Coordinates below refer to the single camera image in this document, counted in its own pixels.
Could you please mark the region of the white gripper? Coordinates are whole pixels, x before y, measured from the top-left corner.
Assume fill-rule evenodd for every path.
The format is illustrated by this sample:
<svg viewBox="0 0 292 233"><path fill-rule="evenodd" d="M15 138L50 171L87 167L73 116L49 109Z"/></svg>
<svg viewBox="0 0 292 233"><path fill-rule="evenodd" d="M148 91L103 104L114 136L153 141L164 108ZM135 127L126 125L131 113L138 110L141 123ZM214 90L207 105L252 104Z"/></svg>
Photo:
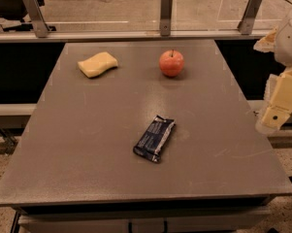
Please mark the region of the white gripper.
<svg viewBox="0 0 292 233"><path fill-rule="evenodd" d="M275 59L284 66L292 67L292 9L266 36L258 40L254 50L275 51ZM292 68L281 74L270 74L264 92L264 104L258 113L255 128L262 134L272 134L292 115Z"/></svg>

